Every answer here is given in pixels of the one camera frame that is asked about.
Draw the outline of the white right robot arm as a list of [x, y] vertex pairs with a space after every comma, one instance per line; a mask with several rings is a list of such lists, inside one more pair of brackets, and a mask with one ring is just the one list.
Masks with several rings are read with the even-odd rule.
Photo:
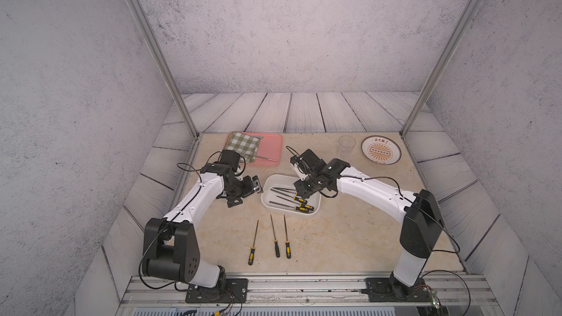
[[324, 189], [335, 191], [361, 199], [399, 222], [402, 252], [390, 280], [405, 288], [417, 283], [443, 232], [443, 219], [432, 193], [401, 191], [340, 159], [328, 163], [320, 159], [309, 165], [294, 157], [291, 165], [299, 176], [294, 187], [302, 198]]

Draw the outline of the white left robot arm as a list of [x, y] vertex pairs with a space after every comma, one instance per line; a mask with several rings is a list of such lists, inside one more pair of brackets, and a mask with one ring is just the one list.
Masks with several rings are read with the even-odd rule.
[[224, 268], [201, 257], [197, 227], [217, 198], [233, 206], [263, 191], [259, 177], [240, 177], [230, 165], [207, 163], [192, 169], [198, 180], [177, 206], [162, 218], [152, 218], [144, 229], [141, 277], [156, 277], [199, 288], [225, 289]]

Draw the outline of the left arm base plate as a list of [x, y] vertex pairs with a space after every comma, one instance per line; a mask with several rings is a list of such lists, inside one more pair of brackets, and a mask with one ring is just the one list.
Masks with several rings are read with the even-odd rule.
[[247, 301], [248, 279], [219, 276], [213, 288], [189, 285], [185, 302], [187, 304], [244, 304]]

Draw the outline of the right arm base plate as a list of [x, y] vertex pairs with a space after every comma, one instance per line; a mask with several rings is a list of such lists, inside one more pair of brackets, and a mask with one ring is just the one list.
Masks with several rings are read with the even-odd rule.
[[430, 302], [431, 295], [425, 282], [418, 277], [413, 286], [408, 286], [395, 278], [394, 274], [389, 277], [373, 277], [365, 280], [366, 288], [360, 293], [367, 295], [369, 302]]

